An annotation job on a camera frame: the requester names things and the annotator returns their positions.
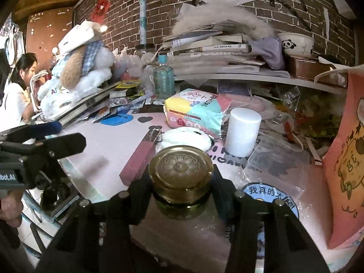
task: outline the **white ceramic bowl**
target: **white ceramic bowl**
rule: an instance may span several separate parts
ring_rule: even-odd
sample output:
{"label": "white ceramic bowl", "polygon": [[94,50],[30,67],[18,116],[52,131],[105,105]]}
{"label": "white ceramic bowl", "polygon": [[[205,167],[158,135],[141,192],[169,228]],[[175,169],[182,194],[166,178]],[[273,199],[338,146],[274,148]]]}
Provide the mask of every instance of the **white ceramic bowl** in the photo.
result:
{"label": "white ceramic bowl", "polygon": [[282,41],[286,54],[307,58],[312,57],[313,38],[298,33],[279,33],[278,38]]}

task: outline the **red decoration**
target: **red decoration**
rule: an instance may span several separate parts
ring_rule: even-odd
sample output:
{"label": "red decoration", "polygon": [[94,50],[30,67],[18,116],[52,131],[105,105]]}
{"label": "red decoration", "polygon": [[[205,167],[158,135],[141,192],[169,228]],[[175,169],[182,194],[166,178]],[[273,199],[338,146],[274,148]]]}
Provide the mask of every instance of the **red decoration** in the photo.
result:
{"label": "red decoration", "polygon": [[177,120],[177,124],[180,125],[180,126],[185,126],[185,123],[183,122],[183,120],[181,118],[179,118]]}
{"label": "red decoration", "polygon": [[108,0],[98,0],[91,14],[91,20],[102,25],[110,5],[111,3]]}

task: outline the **shelf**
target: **shelf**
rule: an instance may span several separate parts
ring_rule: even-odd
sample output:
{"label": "shelf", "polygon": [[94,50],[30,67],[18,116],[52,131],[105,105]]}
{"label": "shelf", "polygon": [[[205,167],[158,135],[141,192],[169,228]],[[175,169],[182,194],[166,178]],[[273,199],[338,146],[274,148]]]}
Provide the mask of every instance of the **shelf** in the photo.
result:
{"label": "shelf", "polygon": [[184,75],[184,76],[175,76],[175,81],[179,80],[196,80],[196,79],[208,79],[208,80],[217,80],[217,79],[227,79],[227,80],[250,80],[250,81],[262,81],[262,82],[273,82],[273,83],[284,83],[297,85],[301,87],[308,87],[317,90],[322,90],[326,92],[330,92],[332,94],[344,95],[346,94],[345,88],[337,88],[328,86],[321,83],[314,83],[311,81],[296,79],[296,78],[283,78],[283,77],[275,77],[275,76],[264,76],[264,75],[256,75],[256,74],[193,74],[193,75]]}

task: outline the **desk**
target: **desk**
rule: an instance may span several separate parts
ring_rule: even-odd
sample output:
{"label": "desk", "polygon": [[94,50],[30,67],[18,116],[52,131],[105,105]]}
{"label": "desk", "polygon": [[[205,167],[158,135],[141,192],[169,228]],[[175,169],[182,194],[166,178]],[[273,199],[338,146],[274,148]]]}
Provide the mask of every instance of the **desk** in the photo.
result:
{"label": "desk", "polygon": [[[134,114],[131,122],[120,126],[93,124],[86,120],[67,127],[65,134],[80,132],[87,141],[83,153],[61,161],[80,193],[92,202],[98,202],[126,190],[127,186],[123,185],[119,174],[150,126],[162,126],[162,131],[170,129],[163,113]],[[239,176],[239,166],[217,160],[214,163],[223,177]],[[326,243],[332,231],[332,210],[321,167],[312,165],[307,190],[296,203],[302,208],[301,222],[330,270],[340,269],[354,254],[356,247],[327,249]],[[224,226],[217,217],[211,198],[198,218],[185,221],[166,218],[152,198],[146,218],[139,226],[131,228],[131,234],[153,254],[165,256],[173,263],[196,272],[223,272],[229,255],[230,243],[225,239]],[[258,268],[258,272],[263,271],[262,262],[258,262]]]}

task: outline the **plaid cloth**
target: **plaid cloth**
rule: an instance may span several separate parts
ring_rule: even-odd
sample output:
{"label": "plaid cloth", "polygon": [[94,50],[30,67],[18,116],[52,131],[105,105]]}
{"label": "plaid cloth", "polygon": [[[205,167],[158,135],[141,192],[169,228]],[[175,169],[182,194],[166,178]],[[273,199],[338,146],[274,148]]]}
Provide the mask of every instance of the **plaid cloth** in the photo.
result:
{"label": "plaid cloth", "polygon": [[[96,53],[99,51],[99,49],[103,46],[102,41],[95,41],[92,43],[89,43],[87,45],[86,52],[83,57],[82,62],[82,74],[81,77],[86,76],[88,72],[92,69],[94,66],[94,59],[96,56]],[[66,62],[71,57],[73,51],[68,53],[63,59],[61,59],[52,69],[52,75],[56,77],[61,76],[61,72],[64,69],[64,66],[66,65]]]}

